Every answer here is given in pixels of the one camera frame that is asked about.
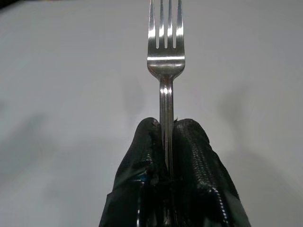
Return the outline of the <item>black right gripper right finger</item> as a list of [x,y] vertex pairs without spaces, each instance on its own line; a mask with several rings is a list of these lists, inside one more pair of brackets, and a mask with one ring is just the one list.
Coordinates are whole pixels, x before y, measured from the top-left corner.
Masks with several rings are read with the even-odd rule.
[[182,227],[249,227],[235,185],[202,126],[174,123],[176,204]]

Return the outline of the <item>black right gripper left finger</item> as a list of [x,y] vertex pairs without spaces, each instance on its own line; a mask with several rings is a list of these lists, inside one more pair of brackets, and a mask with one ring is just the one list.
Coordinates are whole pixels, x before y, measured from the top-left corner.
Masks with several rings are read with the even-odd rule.
[[107,195],[101,227],[165,227],[168,171],[159,122],[143,119],[120,163],[112,192]]

